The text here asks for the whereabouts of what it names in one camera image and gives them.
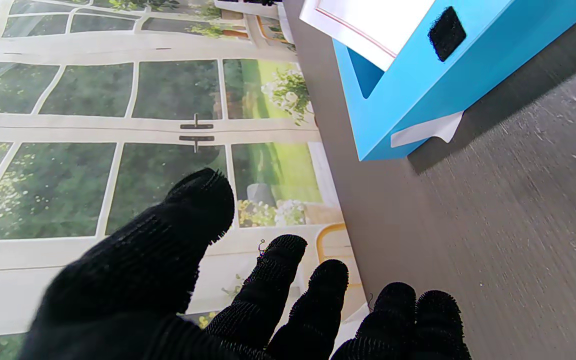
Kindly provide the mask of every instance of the wooden table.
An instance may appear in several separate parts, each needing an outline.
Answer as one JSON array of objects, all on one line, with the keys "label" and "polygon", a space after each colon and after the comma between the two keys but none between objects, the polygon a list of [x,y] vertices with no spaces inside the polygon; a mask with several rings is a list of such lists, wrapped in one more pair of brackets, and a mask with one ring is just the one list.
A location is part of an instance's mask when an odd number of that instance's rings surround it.
[{"label": "wooden table", "polygon": [[302,2],[284,4],[366,294],[451,292],[474,359],[576,359],[576,25],[449,144],[359,162],[332,42]]}]

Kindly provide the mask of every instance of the french door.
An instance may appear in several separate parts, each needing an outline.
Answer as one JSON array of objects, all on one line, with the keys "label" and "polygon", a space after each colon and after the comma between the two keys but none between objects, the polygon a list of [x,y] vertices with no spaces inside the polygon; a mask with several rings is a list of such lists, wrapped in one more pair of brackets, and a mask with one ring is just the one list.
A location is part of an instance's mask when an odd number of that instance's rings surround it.
[{"label": "french door", "polygon": [[[0,61],[0,334],[25,331],[62,266],[203,167],[227,174],[237,209],[201,263],[188,313],[226,306],[262,241],[314,241],[343,221],[316,127],[270,100],[264,71],[298,69],[252,59]],[[317,264],[313,244],[301,266]]]},{"label": "french door", "polygon": [[0,0],[0,335],[25,332],[64,265],[204,167],[228,176],[237,208],[189,314],[226,306],[285,233],[310,244],[296,300],[318,234],[343,222],[294,52],[259,45],[246,16],[181,3]]}]

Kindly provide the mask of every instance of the blue cardboard box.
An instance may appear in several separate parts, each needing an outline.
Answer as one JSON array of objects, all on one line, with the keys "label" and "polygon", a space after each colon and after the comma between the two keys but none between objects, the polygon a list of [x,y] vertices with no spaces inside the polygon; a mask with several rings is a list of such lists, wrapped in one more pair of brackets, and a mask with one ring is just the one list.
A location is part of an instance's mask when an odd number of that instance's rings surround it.
[{"label": "blue cardboard box", "polygon": [[335,40],[359,160],[450,141],[468,107],[574,23],[576,0],[436,0],[387,71]]}]

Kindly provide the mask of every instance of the gloved hand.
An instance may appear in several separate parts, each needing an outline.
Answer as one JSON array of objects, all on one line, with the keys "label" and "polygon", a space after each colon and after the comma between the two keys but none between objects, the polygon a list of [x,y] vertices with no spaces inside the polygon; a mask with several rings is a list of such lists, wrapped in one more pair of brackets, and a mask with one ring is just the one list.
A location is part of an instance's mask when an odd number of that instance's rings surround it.
[{"label": "gloved hand", "polygon": [[[19,360],[326,360],[337,335],[348,269],[313,272],[288,323],[274,335],[306,241],[273,240],[232,304],[205,330],[176,315],[188,308],[206,248],[231,227],[228,180],[205,169],[162,203],[66,266],[44,294]],[[468,359],[455,301],[393,283],[334,360]]]}]

